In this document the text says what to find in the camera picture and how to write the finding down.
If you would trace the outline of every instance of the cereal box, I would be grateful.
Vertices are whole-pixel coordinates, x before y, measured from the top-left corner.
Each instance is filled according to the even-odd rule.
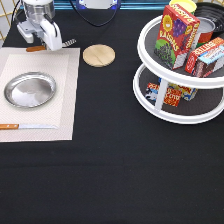
[[[156,101],[158,95],[159,85],[149,83],[146,89],[145,98]],[[177,107],[181,98],[181,91],[167,88],[164,103]]]
[[[193,75],[198,78],[205,78],[209,76],[212,72],[222,68],[223,65],[224,47],[219,46],[198,57],[193,71]]]
[[[181,91],[181,97],[187,101],[192,100],[198,89],[196,88],[190,88],[190,87],[185,87],[185,86],[179,86],[177,84],[173,84],[173,83],[168,83],[169,88],[171,89],[176,89],[176,90],[180,90]]]
[[[214,40],[211,40],[210,42],[208,42],[207,44],[204,44],[201,47],[193,50],[189,55],[185,70],[194,76],[203,77],[202,73],[199,73],[199,74],[196,73],[197,70],[199,71],[203,67],[202,66],[203,63],[197,63],[196,65],[196,61],[198,60],[198,57],[202,56],[204,53],[208,51],[218,48],[222,44],[224,44],[224,40],[220,37],[217,37]]]
[[[155,54],[171,69],[183,66],[200,20],[178,4],[163,11]]]

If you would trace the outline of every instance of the round wooden board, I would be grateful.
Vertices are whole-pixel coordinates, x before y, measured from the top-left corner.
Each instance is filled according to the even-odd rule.
[[[103,67],[111,64],[115,59],[115,52],[106,45],[92,45],[83,52],[84,61],[94,67]]]

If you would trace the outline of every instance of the wooden handle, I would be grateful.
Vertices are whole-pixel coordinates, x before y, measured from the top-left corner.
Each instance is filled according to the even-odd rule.
[[[0,130],[18,129],[18,124],[0,124]]]
[[[28,47],[26,49],[27,52],[35,52],[35,51],[42,51],[42,50],[46,50],[46,48],[42,45],[42,46],[36,46],[36,47]]]

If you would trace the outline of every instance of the white paper mat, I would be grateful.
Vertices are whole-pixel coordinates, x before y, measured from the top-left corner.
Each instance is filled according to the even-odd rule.
[[[47,103],[35,108],[18,108],[0,94],[0,124],[51,124],[60,126],[61,109],[69,55],[10,54],[0,76],[0,91],[14,77],[27,72],[43,72],[56,82],[56,93]]]
[[[22,48],[0,50],[0,123],[40,123],[55,129],[0,130],[0,142],[72,140],[79,49],[27,53]],[[46,104],[30,109],[15,108],[6,102],[3,91],[13,77],[29,71],[51,75],[57,92]]]

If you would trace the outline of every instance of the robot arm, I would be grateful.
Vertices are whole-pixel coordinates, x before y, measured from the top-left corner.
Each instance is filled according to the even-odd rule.
[[[19,22],[17,28],[27,43],[33,43],[33,34],[52,51],[62,48],[61,33],[52,20],[55,15],[53,0],[22,0],[26,21]]]

